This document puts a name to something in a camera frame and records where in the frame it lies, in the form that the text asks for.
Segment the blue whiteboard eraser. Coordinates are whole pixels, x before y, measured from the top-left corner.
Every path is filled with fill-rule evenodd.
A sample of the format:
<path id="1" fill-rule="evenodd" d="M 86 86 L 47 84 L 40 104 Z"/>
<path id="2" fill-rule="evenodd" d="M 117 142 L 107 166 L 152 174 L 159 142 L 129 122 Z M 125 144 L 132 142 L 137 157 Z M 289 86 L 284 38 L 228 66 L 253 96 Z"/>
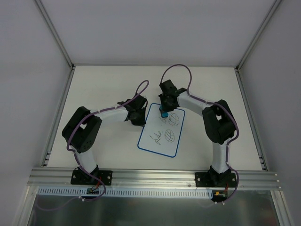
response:
<path id="1" fill-rule="evenodd" d="M 161 112 L 162 118 L 167 118 L 169 116 L 168 112 Z"/>

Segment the blue framed whiteboard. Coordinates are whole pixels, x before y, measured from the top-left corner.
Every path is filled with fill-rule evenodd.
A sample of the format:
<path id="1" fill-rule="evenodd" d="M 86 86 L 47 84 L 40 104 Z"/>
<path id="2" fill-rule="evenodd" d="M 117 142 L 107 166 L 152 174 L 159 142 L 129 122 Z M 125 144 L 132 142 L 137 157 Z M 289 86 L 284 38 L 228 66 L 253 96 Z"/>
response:
<path id="1" fill-rule="evenodd" d="M 141 150 L 174 158 L 182 134 L 185 111 L 175 109 L 162 117 L 161 105 L 152 103 L 146 117 L 137 147 Z"/>

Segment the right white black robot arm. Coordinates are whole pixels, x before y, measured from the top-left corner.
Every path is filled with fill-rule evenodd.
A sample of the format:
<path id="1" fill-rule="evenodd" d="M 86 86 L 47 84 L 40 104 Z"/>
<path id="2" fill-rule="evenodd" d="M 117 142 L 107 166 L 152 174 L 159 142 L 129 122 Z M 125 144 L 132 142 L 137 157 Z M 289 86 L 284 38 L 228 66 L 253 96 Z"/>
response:
<path id="1" fill-rule="evenodd" d="M 159 84 L 161 117 L 178 107 L 186 108 L 203 118 L 205 132 L 213 143 L 213 161 L 203 182 L 222 186 L 231 174 L 228 164 L 229 144 L 238 137 L 238 125 L 225 100 L 210 102 L 194 96 L 185 88 L 178 89 L 171 80 Z"/>

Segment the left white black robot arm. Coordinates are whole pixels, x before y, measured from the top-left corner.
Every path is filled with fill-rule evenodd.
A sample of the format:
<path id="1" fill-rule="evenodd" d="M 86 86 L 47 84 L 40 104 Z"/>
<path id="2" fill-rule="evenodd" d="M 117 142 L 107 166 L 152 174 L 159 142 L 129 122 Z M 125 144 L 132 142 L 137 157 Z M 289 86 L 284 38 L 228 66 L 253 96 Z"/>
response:
<path id="1" fill-rule="evenodd" d="M 147 98 L 137 95 L 125 102 L 100 111 L 92 112 L 86 107 L 79 107 L 65 125 L 62 136 L 67 142 L 67 150 L 74 154 L 81 178 L 87 184 L 98 179 L 98 165 L 90 150 L 95 142 L 99 129 L 115 122 L 130 121 L 132 125 L 146 125 Z"/>

